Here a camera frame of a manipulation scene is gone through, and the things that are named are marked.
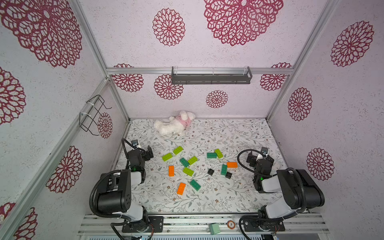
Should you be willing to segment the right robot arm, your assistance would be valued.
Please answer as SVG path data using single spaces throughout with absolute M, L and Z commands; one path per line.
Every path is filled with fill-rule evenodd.
M 246 236 L 246 223 L 256 224 L 261 231 L 276 233 L 283 221 L 325 203 L 325 196 L 306 170 L 286 168 L 272 174 L 274 159 L 265 152 L 246 149 L 238 153 L 238 164 L 254 174 L 253 183 L 260 194 L 282 193 L 282 197 L 265 205 L 255 216 L 239 219 L 239 229 Z

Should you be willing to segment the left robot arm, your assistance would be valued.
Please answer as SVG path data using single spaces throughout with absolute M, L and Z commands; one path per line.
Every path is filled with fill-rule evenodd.
M 132 188 L 145 182 L 145 163 L 154 157 L 152 148 L 136 148 L 125 152 L 125 155 L 126 168 L 102 174 L 89 198 L 89 206 L 94 215 L 123 219 L 122 223 L 111 224 L 116 235 L 120 234 L 117 226 L 126 226 L 134 232 L 144 232 L 150 227 L 146 208 L 132 200 Z

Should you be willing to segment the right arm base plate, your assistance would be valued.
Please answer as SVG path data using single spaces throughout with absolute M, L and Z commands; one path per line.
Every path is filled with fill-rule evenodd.
M 245 232 L 284 232 L 286 230 L 282 221 L 265 221 L 258 217 L 242 217 Z

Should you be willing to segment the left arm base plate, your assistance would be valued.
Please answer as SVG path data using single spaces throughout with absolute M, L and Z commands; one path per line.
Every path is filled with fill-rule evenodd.
M 161 233 L 163 231 L 164 217 L 148 217 L 140 221 L 124 225 L 123 233 Z

